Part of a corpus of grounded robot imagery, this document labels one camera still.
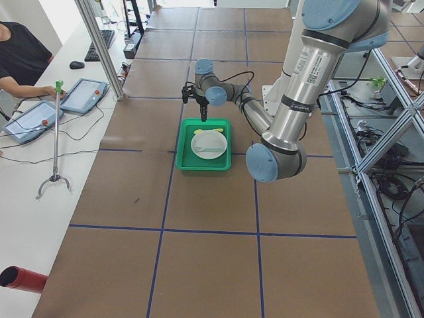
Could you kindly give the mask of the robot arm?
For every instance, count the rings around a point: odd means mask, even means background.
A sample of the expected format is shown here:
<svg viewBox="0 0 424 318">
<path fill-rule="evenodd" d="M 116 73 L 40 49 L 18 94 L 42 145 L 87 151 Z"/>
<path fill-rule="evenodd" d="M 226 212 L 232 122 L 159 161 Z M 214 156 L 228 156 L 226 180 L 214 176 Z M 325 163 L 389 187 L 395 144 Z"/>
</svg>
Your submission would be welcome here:
<svg viewBox="0 0 424 318">
<path fill-rule="evenodd" d="M 195 81 L 182 87 L 182 101 L 186 104 L 190 98 L 195 99 L 203 122 L 207 120 L 208 106 L 218 107 L 232 102 L 256 134 L 261 135 L 270 128 L 272 116 L 249 92 L 247 83 L 232 84 L 219 79 L 214 73 L 212 61 L 208 59 L 198 60 L 194 72 Z"/>
<path fill-rule="evenodd" d="M 270 115 L 244 85 L 225 83 L 210 60 L 195 64 L 195 92 L 211 105 L 237 105 L 260 142 L 246 151 L 246 166 L 259 182 L 298 175 L 307 155 L 299 136 L 315 102 L 345 52 L 378 48 L 390 33 L 391 1 L 300 1 Z"/>
</svg>

